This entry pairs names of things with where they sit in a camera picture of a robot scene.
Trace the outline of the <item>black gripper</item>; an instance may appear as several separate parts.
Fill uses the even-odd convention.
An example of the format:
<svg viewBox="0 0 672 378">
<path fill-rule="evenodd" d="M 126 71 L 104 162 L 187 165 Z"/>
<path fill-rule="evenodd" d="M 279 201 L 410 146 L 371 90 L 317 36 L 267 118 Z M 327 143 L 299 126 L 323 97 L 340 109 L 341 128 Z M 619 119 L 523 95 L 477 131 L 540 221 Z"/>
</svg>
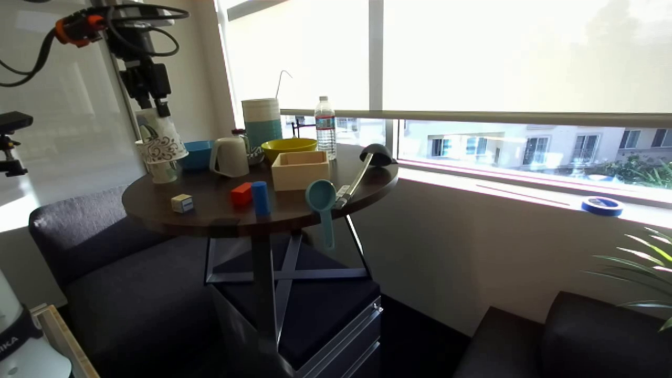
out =
<svg viewBox="0 0 672 378">
<path fill-rule="evenodd" d="M 121 81 L 132 98 L 137 98 L 141 109 L 148 109 L 150 100 L 154 98 L 154 109 L 160 118 L 169 115 L 167 97 L 169 95 L 169 81 L 167 71 L 161 62 L 152 62 L 148 58 L 142 61 L 129 61 L 121 71 Z"/>
</svg>

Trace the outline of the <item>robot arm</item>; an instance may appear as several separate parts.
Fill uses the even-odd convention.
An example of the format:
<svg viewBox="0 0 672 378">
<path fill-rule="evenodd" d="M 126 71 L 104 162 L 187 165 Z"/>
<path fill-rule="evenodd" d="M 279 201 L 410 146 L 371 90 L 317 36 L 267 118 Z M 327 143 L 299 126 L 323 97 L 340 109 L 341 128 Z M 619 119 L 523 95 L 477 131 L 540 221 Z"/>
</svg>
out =
<svg viewBox="0 0 672 378">
<path fill-rule="evenodd" d="M 173 26 L 179 18 L 187 17 L 189 12 L 185 9 L 144 5 L 139 0 L 76 10 L 52 24 L 41 38 L 32 70 L 15 70 L 3 62 L 3 70 L 16 73 L 16 79 L 1 81 L 1 88 L 22 87 L 39 73 L 47 61 L 52 42 L 84 49 L 104 40 L 109 52 L 124 61 L 120 78 L 128 97 L 134 98 L 141 109 L 152 109 L 160 118 L 167 118 L 167 95 L 171 88 L 165 66 L 154 62 L 154 57 L 171 57 L 181 50 L 181 44 L 165 31 L 165 26 Z"/>
</svg>

